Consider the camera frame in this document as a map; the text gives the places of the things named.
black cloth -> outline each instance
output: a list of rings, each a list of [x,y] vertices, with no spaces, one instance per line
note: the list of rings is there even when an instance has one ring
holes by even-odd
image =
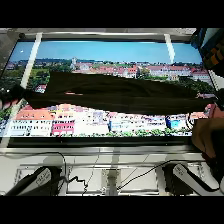
[[[68,91],[75,95],[65,94]],[[171,115],[204,111],[213,102],[196,95],[191,89],[159,81],[51,72],[44,93],[28,91],[24,98],[34,109],[67,103],[129,114]]]

display screen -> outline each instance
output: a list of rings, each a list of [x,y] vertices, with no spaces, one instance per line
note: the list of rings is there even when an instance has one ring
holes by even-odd
[[[15,46],[1,77],[2,92],[21,83],[33,45],[34,42],[18,42]],[[171,52],[166,43],[155,42],[43,41],[39,45],[27,88],[44,93],[50,71],[168,82],[191,86],[207,97],[214,94],[210,76],[202,66],[198,50],[186,43],[172,43]],[[190,115],[152,116],[70,104],[33,110],[22,100],[15,116],[10,117],[11,109],[0,112],[0,136],[191,136],[191,125],[195,119],[209,116],[209,106],[205,111]]]

cityscape image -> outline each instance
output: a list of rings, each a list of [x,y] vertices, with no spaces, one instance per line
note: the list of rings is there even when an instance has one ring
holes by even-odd
[[[204,97],[212,96],[214,88],[208,72],[203,68],[199,52],[190,44],[172,45],[175,52],[173,61],[169,57],[166,43],[43,41],[39,46],[27,88],[44,93],[50,79],[50,71],[60,71],[74,75],[104,74],[168,82],[191,87]],[[17,43],[1,77],[2,92],[20,84],[32,46],[33,42]],[[190,136],[191,124],[195,119],[208,118],[210,106],[204,111],[191,114],[148,116],[70,104],[34,110],[22,100],[19,112],[12,119],[9,119],[11,109],[0,112],[0,136]]]

sky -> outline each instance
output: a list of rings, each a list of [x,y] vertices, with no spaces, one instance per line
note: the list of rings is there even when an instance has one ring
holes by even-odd
[[[28,60],[34,42],[18,42],[10,61]],[[174,62],[196,63],[202,60],[190,44],[172,43]],[[44,41],[40,43],[37,59],[89,59],[113,62],[171,63],[166,43],[103,42],[103,41]]]

dark garment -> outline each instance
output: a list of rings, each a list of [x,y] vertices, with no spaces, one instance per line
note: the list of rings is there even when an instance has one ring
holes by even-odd
[[[211,99],[196,99],[191,89],[158,81],[101,74],[51,72],[45,93],[24,97],[34,108],[68,103],[129,114],[171,115],[204,111]]]

